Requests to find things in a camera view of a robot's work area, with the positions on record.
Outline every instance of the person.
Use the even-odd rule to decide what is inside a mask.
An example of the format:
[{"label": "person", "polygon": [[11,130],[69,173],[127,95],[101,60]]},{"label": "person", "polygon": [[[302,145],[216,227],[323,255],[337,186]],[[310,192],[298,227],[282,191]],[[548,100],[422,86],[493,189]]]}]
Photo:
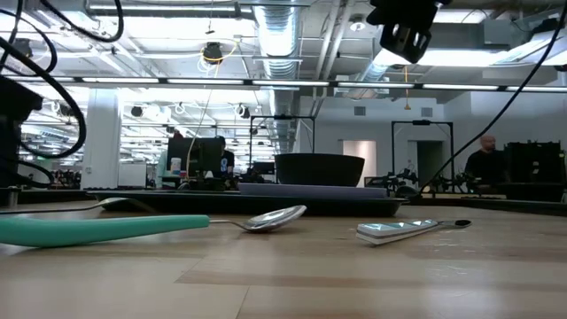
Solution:
[{"label": "person", "polygon": [[227,142],[224,139],[224,136],[217,136],[217,138],[220,138],[222,143],[221,175],[232,175],[232,172],[234,171],[234,153],[226,150]]},{"label": "person", "polygon": [[479,178],[479,185],[506,182],[508,180],[506,159],[502,152],[496,151],[496,138],[482,136],[480,145],[480,150],[469,156],[465,172],[474,178]]},{"label": "person", "polygon": [[[173,138],[183,138],[183,135],[178,130],[174,132]],[[163,177],[167,176],[167,149],[159,156],[158,166],[156,167],[156,188],[174,190],[175,183],[163,182]]]}]

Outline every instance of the utensil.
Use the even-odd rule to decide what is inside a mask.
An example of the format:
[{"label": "utensil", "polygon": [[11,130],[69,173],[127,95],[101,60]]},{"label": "utensil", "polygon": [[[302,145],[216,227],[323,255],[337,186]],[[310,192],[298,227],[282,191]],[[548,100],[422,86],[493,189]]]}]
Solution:
[{"label": "utensil", "polygon": [[363,223],[358,225],[356,237],[374,245],[382,245],[423,234],[440,227],[466,228],[471,224],[472,222],[468,220]]},{"label": "utensil", "polygon": [[[134,203],[155,213],[151,207],[132,198],[108,198],[94,206],[83,208],[11,211],[0,214],[75,212],[121,201]],[[30,247],[85,245],[174,230],[205,228],[210,223],[230,223],[248,232],[265,233],[281,228],[299,218],[306,209],[305,206],[280,209],[253,217],[244,224],[230,220],[211,220],[206,215],[165,215],[93,220],[42,220],[15,216],[0,219],[0,243]]]}]

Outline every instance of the pillar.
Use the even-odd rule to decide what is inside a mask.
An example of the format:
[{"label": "pillar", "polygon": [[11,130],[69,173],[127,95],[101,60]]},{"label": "pillar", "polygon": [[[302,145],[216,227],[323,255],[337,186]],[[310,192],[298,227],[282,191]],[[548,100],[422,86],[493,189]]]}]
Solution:
[{"label": "pillar", "polygon": [[91,89],[81,188],[118,187],[122,107],[117,89]]}]

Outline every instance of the black bowl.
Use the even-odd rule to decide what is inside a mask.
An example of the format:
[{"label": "black bowl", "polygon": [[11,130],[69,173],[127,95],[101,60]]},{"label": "black bowl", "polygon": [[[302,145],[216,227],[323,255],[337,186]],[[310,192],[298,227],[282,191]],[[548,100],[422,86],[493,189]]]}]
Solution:
[{"label": "black bowl", "polygon": [[364,159],[336,154],[290,153],[276,155],[280,183],[296,185],[356,186]]}]

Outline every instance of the table surface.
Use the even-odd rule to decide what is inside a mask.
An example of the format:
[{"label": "table surface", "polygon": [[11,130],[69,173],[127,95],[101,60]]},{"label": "table surface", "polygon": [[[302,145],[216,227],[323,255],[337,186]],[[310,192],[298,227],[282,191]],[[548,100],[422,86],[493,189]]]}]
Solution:
[{"label": "table surface", "polygon": [[431,206],[403,206],[396,218],[473,225],[378,247],[356,239],[356,226],[392,219],[305,217],[264,235],[215,224],[44,250],[0,245],[0,318],[567,318],[567,219]]}]

